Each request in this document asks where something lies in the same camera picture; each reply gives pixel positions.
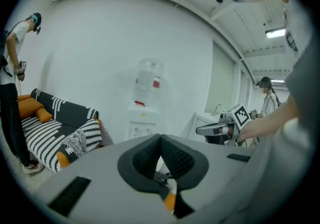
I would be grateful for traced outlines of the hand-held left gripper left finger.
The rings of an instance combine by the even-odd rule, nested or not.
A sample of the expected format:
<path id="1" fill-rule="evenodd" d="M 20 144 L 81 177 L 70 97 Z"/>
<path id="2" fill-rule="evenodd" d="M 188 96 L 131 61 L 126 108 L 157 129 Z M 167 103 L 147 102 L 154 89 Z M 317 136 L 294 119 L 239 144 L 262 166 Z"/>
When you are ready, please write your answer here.
<path id="1" fill-rule="evenodd" d="M 38 190 L 37 198 L 49 205 L 76 177 L 90 180 L 80 199 L 68 215 L 76 224 L 174 224 L 158 194 L 136 191 L 118 172 L 123 152 L 150 136 L 92 150 L 68 167 L 53 174 Z"/>

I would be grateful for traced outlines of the large orange cushion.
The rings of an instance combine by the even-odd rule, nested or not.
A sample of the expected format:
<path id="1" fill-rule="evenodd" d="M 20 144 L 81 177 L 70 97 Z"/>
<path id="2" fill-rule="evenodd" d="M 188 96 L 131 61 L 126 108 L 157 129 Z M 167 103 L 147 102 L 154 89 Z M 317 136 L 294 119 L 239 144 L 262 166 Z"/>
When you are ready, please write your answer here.
<path id="1" fill-rule="evenodd" d="M 37 110 L 43 108 L 43 104 L 34 98 L 28 98 L 18 103 L 19 114 L 21 119 L 25 119 L 34 115 Z"/>

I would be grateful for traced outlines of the ceiling light fixture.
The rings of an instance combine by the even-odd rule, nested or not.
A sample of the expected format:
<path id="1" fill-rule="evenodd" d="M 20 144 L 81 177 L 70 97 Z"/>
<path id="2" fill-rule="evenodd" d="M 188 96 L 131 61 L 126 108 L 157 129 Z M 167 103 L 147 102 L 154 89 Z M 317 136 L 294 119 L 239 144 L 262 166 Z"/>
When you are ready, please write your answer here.
<path id="1" fill-rule="evenodd" d="M 274 39 L 279 37 L 284 37 L 286 34 L 285 27 L 274 28 L 265 31 L 265 36 L 267 39 Z"/>

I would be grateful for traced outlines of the small orange cushion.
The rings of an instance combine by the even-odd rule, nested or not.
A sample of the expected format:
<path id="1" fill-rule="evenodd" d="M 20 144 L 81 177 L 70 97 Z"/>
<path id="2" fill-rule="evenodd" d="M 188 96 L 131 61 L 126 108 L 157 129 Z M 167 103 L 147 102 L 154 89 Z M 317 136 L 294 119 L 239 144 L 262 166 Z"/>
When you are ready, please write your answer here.
<path id="1" fill-rule="evenodd" d="M 36 116 L 41 123 L 46 123 L 53 117 L 44 107 L 36 111 Z"/>

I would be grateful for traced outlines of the white sink cabinet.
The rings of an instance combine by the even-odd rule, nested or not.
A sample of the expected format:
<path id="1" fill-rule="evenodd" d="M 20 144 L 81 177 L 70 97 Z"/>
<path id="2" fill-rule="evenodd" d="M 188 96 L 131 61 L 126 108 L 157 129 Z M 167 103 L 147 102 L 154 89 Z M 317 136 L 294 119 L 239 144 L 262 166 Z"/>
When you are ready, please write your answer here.
<path id="1" fill-rule="evenodd" d="M 185 139 L 204 143 L 206 141 L 205 137 L 203 135 L 198 135 L 196 133 L 196 128 L 215 124 L 218 121 L 218 115 L 212 115 L 207 112 L 195 112 L 179 136 Z"/>

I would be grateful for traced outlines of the black white striped sofa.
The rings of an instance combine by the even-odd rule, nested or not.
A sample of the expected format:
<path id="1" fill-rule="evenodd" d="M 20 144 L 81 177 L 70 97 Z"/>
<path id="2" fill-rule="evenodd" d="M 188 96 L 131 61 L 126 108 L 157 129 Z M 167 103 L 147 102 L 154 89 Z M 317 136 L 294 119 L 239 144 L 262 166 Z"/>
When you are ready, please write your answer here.
<path id="1" fill-rule="evenodd" d="M 64 138 L 77 130 L 86 136 L 86 151 L 101 145 L 100 114 L 98 110 L 78 105 L 35 88 L 28 99 L 41 103 L 52 115 L 47 121 L 40 121 L 36 114 L 22 119 L 22 128 L 28 150 L 47 169 L 57 173 L 62 169 L 57 153 Z"/>

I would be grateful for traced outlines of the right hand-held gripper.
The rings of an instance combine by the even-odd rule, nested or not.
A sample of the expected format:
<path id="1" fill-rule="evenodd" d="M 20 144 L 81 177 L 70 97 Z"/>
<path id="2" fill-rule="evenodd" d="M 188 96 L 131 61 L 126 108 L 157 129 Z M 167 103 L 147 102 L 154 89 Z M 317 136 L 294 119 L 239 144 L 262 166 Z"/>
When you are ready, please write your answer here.
<path id="1" fill-rule="evenodd" d="M 228 112 L 220 114 L 218 123 L 197 127 L 197 135 L 206 135 L 209 144 L 240 147 L 238 137 L 242 128 L 251 120 L 243 105 L 236 105 Z"/>

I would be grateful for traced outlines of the clear water bottle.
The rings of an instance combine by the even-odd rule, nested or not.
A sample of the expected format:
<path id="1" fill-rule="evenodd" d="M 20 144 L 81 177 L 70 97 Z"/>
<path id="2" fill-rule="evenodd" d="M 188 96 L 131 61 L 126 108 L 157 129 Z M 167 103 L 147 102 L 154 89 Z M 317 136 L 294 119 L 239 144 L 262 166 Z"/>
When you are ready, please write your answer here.
<path id="1" fill-rule="evenodd" d="M 137 66 L 132 99 L 145 107 L 155 106 L 161 96 L 164 64 L 156 58 L 144 58 Z"/>

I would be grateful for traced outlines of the frosted glass panel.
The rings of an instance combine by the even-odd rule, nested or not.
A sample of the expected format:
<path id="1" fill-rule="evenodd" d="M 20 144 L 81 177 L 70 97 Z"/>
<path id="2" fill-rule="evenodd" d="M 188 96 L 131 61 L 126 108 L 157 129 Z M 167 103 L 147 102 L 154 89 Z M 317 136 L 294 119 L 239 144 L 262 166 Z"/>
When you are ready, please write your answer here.
<path id="1" fill-rule="evenodd" d="M 212 69 L 206 113 L 213 113 L 217 104 L 221 104 L 224 111 L 229 110 L 233 97 L 235 63 L 215 42 L 212 44 Z"/>

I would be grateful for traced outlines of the person's right forearm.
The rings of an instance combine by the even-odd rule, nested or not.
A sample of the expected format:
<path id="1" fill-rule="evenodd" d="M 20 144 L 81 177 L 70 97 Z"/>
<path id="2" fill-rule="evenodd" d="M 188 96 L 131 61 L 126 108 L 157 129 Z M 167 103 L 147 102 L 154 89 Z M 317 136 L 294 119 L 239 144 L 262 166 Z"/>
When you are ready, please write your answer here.
<path id="1" fill-rule="evenodd" d="M 252 120 L 240 131 L 238 141 L 274 134 L 286 122 L 300 116 L 294 97 L 289 94 L 288 99 L 271 114 Z"/>

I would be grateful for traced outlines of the white water dispenser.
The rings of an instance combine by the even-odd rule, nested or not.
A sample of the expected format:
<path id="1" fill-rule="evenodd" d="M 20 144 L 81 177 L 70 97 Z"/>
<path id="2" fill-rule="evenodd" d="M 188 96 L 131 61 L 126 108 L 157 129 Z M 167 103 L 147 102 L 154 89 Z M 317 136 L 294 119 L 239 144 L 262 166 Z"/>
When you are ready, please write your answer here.
<path id="1" fill-rule="evenodd" d="M 127 114 L 126 141 L 157 132 L 161 117 L 158 109 L 132 102 L 128 107 Z"/>

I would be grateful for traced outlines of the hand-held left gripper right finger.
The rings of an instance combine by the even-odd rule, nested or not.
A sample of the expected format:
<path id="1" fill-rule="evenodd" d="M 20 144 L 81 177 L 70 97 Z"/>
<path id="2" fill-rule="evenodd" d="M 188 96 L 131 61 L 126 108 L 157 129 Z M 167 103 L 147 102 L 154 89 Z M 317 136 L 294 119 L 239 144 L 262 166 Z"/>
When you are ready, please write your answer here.
<path id="1" fill-rule="evenodd" d="M 253 149 L 161 135 L 162 158 L 177 182 L 174 214 L 159 224 L 249 224 L 249 189 L 244 185 Z"/>

